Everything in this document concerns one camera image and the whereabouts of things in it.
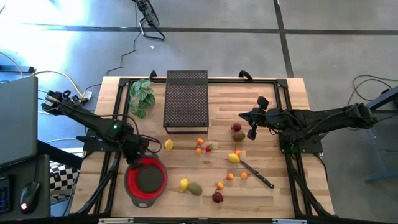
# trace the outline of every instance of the yellow lemon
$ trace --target yellow lemon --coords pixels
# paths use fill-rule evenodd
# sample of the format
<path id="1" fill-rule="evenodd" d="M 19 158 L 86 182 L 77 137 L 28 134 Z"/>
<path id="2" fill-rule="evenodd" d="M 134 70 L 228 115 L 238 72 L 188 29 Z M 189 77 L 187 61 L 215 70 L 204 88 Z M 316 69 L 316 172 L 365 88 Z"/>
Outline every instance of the yellow lemon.
<path id="1" fill-rule="evenodd" d="M 166 148 L 167 151 L 170 152 L 170 150 L 173 149 L 174 147 L 174 143 L 171 139 L 168 139 L 165 143 L 164 143 L 164 147 Z"/>
<path id="2" fill-rule="evenodd" d="M 180 181 L 180 192 L 184 192 L 188 189 L 188 180 L 183 179 Z"/>
<path id="3" fill-rule="evenodd" d="M 239 156 L 236 155 L 235 153 L 229 153 L 229 154 L 228 154 L 228 159 L 229 159 L 229 161 L 231 161 L 231 162 L 233 162 L 233 163 L 240 162 Z"/>

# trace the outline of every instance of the knife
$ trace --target knife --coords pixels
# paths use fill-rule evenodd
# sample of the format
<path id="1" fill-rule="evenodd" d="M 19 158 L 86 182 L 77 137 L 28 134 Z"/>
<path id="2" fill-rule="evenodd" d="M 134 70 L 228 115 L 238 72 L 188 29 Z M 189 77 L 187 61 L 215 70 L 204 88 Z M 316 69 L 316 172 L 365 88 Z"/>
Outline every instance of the knife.
<path id="1" fill-rule="evenodd" d="M 249 166 L 247 163 L 241 160 L 241 163 L 244 167 L 246 167 L 252 174 L 254 174 L 256 177 L 258 177 L 261 181 L 263 181 L 269 188 L 273 189 L 275 186 L 274 184 L 270 183 L 265 177 L 260 175 L 260 173 L 253 169 L 251 166 Z"/>

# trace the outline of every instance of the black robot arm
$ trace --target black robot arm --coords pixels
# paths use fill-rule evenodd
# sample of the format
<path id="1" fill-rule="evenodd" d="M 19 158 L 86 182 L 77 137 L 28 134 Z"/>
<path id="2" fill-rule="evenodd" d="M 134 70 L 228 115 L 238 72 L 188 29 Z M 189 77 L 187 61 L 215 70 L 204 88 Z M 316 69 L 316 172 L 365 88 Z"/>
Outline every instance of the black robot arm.
<path id="1" fill-rule="evenodd" d="M 94 131 L 96 136 L 78 136 L 84 143 L 97 142 L 113 151 L 122 151 L 130 167 L 137 167 L 136 160 L 146 152 L 149 140 L 134 134 L 134 128 L 116 119 L 104 119 L 78 106 L 69 98 L 70 91 L 64 93 L 49 91 L 42 109 L 53 115 L 66 115 Z"/>
<path id="2" fill-rule="evenodd" d="M 277 133 L 281 132 L 289 137 L 291 143 L 295 143 L 341 128 L 371 128 L 377 123 L 375 114 L 362 103 L 323 111 L 280 109 L 265 111 L 268 101 L 260 96 L 257 102 L 260 105 L 258 108 L 239 114 L 252 127 L 248 132 L 248 138 L 252 140 L 256 138 L 258 126 L 267 127 Z"/>

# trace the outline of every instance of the computer mouse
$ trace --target computer mouse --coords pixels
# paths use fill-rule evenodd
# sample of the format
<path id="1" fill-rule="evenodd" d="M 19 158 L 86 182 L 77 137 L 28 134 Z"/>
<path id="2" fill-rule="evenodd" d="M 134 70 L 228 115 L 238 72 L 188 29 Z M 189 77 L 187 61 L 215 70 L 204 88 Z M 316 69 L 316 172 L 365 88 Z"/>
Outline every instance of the computer mouse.
<path id="1" fill-rule="evenodd" d="M 23 214 L 30 214 L 36 209 L 39 187 L 39 182 L 32 181 L 22 189 L 19 199 L 19 209 Z"/>

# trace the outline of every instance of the black and white checkered pattern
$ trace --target black and white checkered pattern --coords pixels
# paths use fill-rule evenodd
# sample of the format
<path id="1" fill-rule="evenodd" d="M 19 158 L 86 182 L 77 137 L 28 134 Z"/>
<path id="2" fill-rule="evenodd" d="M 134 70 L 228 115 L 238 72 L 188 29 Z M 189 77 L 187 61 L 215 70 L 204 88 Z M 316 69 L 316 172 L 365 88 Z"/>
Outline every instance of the black and white checkered pattern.
<path id="1" fill-rule="evenodd" d="M 65 166 L 63 164 L 50 164 L 50 191 L 71 189 L 73 182 L 79 175 L 79 170 Z M 65 194 L 52 195 L 55 199 L 69 197 Z"/>

